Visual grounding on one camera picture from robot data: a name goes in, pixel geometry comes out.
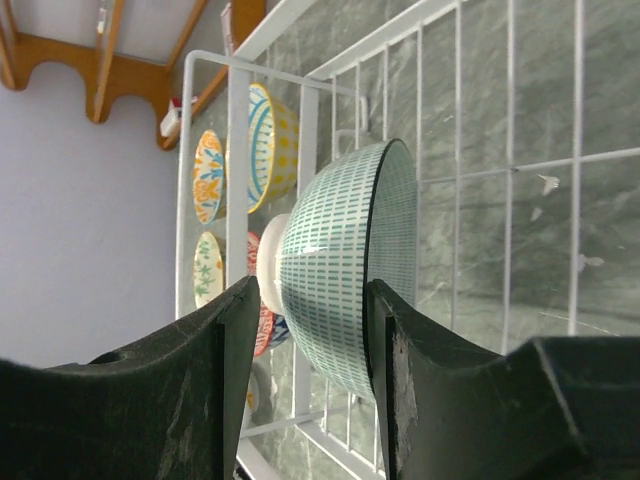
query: wooden shelf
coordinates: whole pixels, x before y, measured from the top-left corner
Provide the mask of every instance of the wooden shelf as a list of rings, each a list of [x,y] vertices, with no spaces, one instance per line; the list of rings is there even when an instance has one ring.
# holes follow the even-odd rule
[[[11,3],[2,0],[8,18],[8,32],[0,24],[0,80],[10,90],[27,88],[33,70],[43,62],[57,62],[75,69],[85,83],[85,114],[94,123],[104,123],[114,102],[124,95],[146,99],[156,115],[156,143],[171,150],[180,139],[180,128],[163,137],[160,123],[167,114],[172,96],[172,71],[209,0],[193,0],[191,14],[173,49],[167,65],[115,55],[120,21],[124,16],[124,0],[116,0],[107,47],[101,52],[102,35],[96,48],[20,33],[11,11]],[[241,45],[260,24],[266,13],[266,0],[230,0],[231,25],[235,45]],[[224,89],[228,68],[224,66],[200,94],[192,114],[201,113]]]
[[[253,33],[255,28],[265,18],[267,5],[265,0],[231,0],[231,28],[235,45],[242,43]],[[191,118],[195,119],[227,86],[228,67],[224,65],[209,82],[191,111]],[[163,145],[163,150],[171,150],[180,140],[180,126],[171,132]]]
[[[111,60],[109,81],[104,90],[103,107],[95,111],[95,94],[98,87],[99,59],[95,49],[59,42],[25,33],[17,33],[13,46],[13,71],[15,84],[5,83],[11,90],[27,88],[33,70],[43,62],[57,62],[75,69],[85,83],[85,113],[94,123],[104,123],[115,101],[124,95],[136,95],[146,99],[156,114],[156,143],[162,148],[165,138],[160,134],[160,122],[167,114],[171,98],[170,75],[162,65],[114,55]]]

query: floral pattern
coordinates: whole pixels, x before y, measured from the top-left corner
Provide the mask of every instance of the floral pattern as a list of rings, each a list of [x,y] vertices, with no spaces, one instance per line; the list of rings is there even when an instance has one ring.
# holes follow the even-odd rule
[[[222,258],[216,238],[204,232],[196,245],[193,260],[193,293],[200,308],[216,298],[224,289]]]

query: bowl rim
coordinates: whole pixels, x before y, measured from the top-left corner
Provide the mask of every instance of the bowl rim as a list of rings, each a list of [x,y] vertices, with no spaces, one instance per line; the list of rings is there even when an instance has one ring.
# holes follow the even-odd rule
[[[378,162],[378,166],[376,167],[376,173],[373,177],[373,186],[371,188],[371,198],[369,199],[369,212],[367,214],[367,232],[365,235],[364,242],[364,268],[362,275],[362,346],[365,356],[365,364],[367,367],[367,376],[369,377],[369,384],[371,386],[371,392],[374,392],[373,385],[373,366],[371,364],[371,352],[369,348],[369,308],[368,308],[368,294],[367,294],[367,284],[368,280],[368,271],[369,271],[369,249],[371,245],[371,230],[373,227],[373,210],[375,206],[376,200],[376,192],[378,190],[378,184],[380,183],[380,175],[382,173],[382,167],[384,165],[385,160],[387,159],[387,154],[389,150],[396,145],[399,144],[404,150],[405,154],[411,159],[411,151],[407,147],[407,144],[404,143],[399,138],[392,138],[387,141],[382,153],[380,154],[380,161]]]

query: decorative pattern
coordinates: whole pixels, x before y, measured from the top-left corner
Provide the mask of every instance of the decorative pattern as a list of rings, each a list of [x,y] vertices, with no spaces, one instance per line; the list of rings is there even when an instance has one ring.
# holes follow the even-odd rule
[[[416,205],[411,155],[394,140],[322,170],[285,231],[280,280],[291,334],[319,372],[369,400],[364,286],[382,279],[414,303]]]
[[[249,91],[249,213],[286,195],[296,184],[298,118],[266,88]],[[226,156],[229,157],[228,144]]]
[[[213,130],[202,134],[193,165],[193,204],[198,220],[209,225],[224,206],[224,157]]]
[[[253,232],[249,232],[249,275],[256,274],[256,260],[260,238]],[[276,315],[267,306],[260,305],[260,323],[253,356],[259,357],[263,353],[277,347],[291,336],[287,323],[282,315]]]
[[[224,290],[222,256],[216,237],[204,232],[196,245],[193,259],[193,293],[200,308]]]

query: orange patterned bowl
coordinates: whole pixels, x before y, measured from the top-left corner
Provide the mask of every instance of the orange patterned bowl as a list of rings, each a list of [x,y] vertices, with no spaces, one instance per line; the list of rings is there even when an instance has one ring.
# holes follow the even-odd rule
[[[200,137],[193,164],[193,205],[198,220],[209,225],[224,211],[224,157],[220,139],[213,130]]]

